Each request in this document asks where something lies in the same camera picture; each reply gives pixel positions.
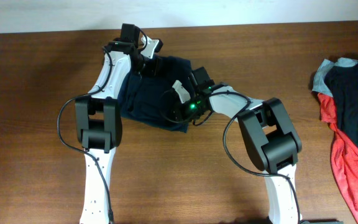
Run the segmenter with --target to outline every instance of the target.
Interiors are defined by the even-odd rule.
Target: pile of clothes
[[[331,167],[341,194],[358,223],[358,60],[329,60],[314,76],[321,120],[335,132]]]

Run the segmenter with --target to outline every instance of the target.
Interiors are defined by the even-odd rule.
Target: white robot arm
[[[89,92],[95,92],[104,86],[103,90],[88,98],[77,100],[75,104],[78,140],[87,152],[98,159],[108,185],[112,161],[122,136],[122,124],[116,99],[123,80],[131,70],[141,70],[145,61],[152,59],[154,52],[158,52],[162,46],[161,40],[150,39],[144,35],[141,40],[145,47],[138,52],[138,29],[133,25],[123,25],[124,35],[121,33],[120,40],[109,44],[109,56],[105,55],[99,78]],[[192,74],[191,77],[193,77],[191,80],[193,85],[200,87],[197,84],[199,81],[197,76]],[[186,93],[180,85],[178,86],[178,83],[174,86],[179,95]],[[247,152],[254,165],[264,170],[265,174],[281,174],[288,177],[295,186],[295,164],[301,144],[281,102],[277,99],[263,101],[248,98],[250,104],[247,110],[241,111],[247,104],[247,99],[240,95],[228,94],[228,92],[236,93],[231,86],[218,84],[203,88],[198,88],[198,90],[204,91],[204,97],[207,98],[211,111],[225,114],[229,118],[237,116],[236,121],[240,124]],[[180,96],[180,99],[183,104],[191,103],[187,95]],[[104,121],[89,119],[88,115],[97,111],[104,113]],[[279,131],[276,135],[266,136],[262,131],[266,125],[277,125]],[[111,223],[112,220],[108,214],[108,195],[102,178],[92,158],[85,156],[85,159],[85,202],[80,223]],[[295,188],[291,189],[287,180],[278,176],[266,176],[265,182],[270,202],[270,221],[273,224],[298,223],[295,192],[293,192]]]

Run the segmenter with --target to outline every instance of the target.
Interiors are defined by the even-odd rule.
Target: wooden table
[[[145,29],[164,42],[161,55],[205,66],[212,79],[253,98],[281,99],[303,143],[296,187],[306,220],[355,223],[330,166],[333,132],[319,120],[310,80],[324,58],[358,57],[358,22]],[[103,60],[101,46],[119,30],[0,34],[0,223],[78,223],[84,157],[57,138],[64,102],[87,92]],[[214,115],[188,133],[123,119],[112,168],[117,223],[230,223],[266,217],[263,178],[227,158],[228,118]],[[63,137],[76,141],[73,106]],[[228,146],[253,168],[234,125]]]

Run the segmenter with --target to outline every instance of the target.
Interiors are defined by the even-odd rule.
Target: black cable
[[[205,119],[202,122],[198,123],[198,124],[196,124],[196,120],[194,119],[193,120],[193,125],[194,126],[200,126],[200,125],[204,124],[211,117],[211,115],[213,113],[214,113],[214,111],[209,112],[209,114],[205,117]]]
[[[170,92],[173,92],[173,91],[174,91],[173,88],[171,88],[171,89],[169,89],[169,90],[163,92],[162,95],[160,96],[159,101],[161,101],[161,99],[165,96],[165,94],[170,93]],[[183,120],[181,120],[181,121],[174,121],[174,120],[170,119],[169,117],[167,117],[167,115],[165,115],[165,114],[162,112],[161,108],[158,109],[158,112],[160,112],[161,117],[163,117],[165,120],[167,120],[167,121],[169,121],[169,122],[171,122],[171,123],[174,123],[174,124],[186,124],[186,123],[189,123],[189,122],[193,119],[194,115],[195,115],[198,111],[195,110],[194,113],[192,113],[187,119],[183,119]]]
[[[109,209],[109,211],[108,211],[109,222],[110,222],[110,223],[114,223],[114,214],[113,214],[112,208],[111,208],[109,186],[107,185],[106,179],[105,179],[104,176],[103,176],[103,173],[102,173],[102,170],[100,169],[99,162],[98,162],[97,158],[95,158],[92,154],[90,154],[90,153],[88,153],[88,152],[86,152],[86,151],[84,151],[84,150],[82,150],[82,149],[78,149],[78,148],[76,148],[76,147],[74,147],[74,146],[69,145],[67,142],[64,141],[64,139],[63,139],[63,137],[62,137],[62,134],[61,134],[61,132],[60,132],[60,118],[62,117],[62,113],[63,113],[64,109],[66,108],[66,106],[67,106],[69,103],[71,103],[72,101],[77,100],[77,99],[79,99],[79,98],[82,98],[82,97],[86,97],[86,96],[91,96],[91,95],[97,94],[97,93],[101,92],[104,87],[106,87],[107,82],[108,82],[108,80],[110,79],[110,75],[111,75],[111,72],[112,72],[112,59],[111,59],[110,54],[109,54],[109,52],[107,51],[107,49],[104,48],[104,47],[102,47],[102,49],[103,49],[103,52],[106,53],[107,56],[109,57],[109,73],[108,73],[108,75],[107,75],[106,81],[104,82],[104,84],[103,84],[102,87],[99,86],[99,89],[98,89],[98,90],[96,90],[96,91],[94,91],[94,92],[92,92],[92,93],[87,93],[87,94],[75,96],[75,97],[69,99],[69,100],[62,106],[62,108],[60,108],[59,115],[57,116],[57,135],[58,135],[60,141],[63,143],[63,145],[69,147],[70,149],[72,149],[72,150],[74,150],[74,151],[77,151],[77,152],[80,152],[80,153],[82,153],[82,154],[85,154],[85,155],[89,156],[89,157],[92,158],[92,160],[94,161],[96,168],[98,168],[100,177],[102,178],[102,181],[103,181],[103,184],[104,184],[104,188],[105,188],[106,193],[107,193],[108,209]]]
[[[233,95],[241,95],[240,93],[239,94],[235,94],[235,92],[230,92],[230,94],[233,94]],[[285,175],[282,175],[282,174],[263,174],[263,173],[258,173],[258,172],[254,172],[254,171],[251,171],[249,169],[246,169],[245,167],[243,167],[242,165],[240,165],[240,163],[238,163],[235,158],[233,158],[233,156],[230,154],[229,152],[229,149],[227,148],[227,144],[226,144],[226,136],[227,136],[227,131],[229,130],[229,127],[230,125],[234,122],[234,120],[237,118],[237,115],[243,111],[245,111],[248,106],[250,105],[250,99],[246,96],[244,96],[244,98],[247,100],[247,104],[245,107],[243,107],[243,109],[241,109],[236,115],[234,115],[230,121],[228,122],[228,124],[226,125],[226,128],[224,129],[224,132],[223,132],[223,148],[224,148],[224,151],[226,152],[227,156],[230,158],[230,160],[234,163],[234,165],[236,165],[238,168],[240,168],[241,170],[243,170],[244,172],[248,173],[248,174],[252,174],[252,175],[256,175],[256,176],[259,176],[259,177],[282,177],[284,178],[288,184],[290,185],[290,188],[293,192],[293,198],[294,198],[294,201],[295,201],[295,204],[296,204],[296,210],[298,212],[298,224],[300,223],[300,208],[299,208],[299,203],[298,203],[298,198],[296,196],[296,191],[295,191],[295,188],[291,182],[291,178],[285,176]]]
[[[144,36],[144,38],[146,39],[146,44],[144,45],[144,47],[142,47],[141,49],[139,49],[138,50],[138,52],[139,53],[141,53],[144,49],[146,49],[146,47],[147,47],[147,42],[148,42],[148,40],[147,40],[147,36],[146,36],[146,34],[142,31],[142,29],[139,29],[140,30],[140,32],[143,34],[143,36]]]

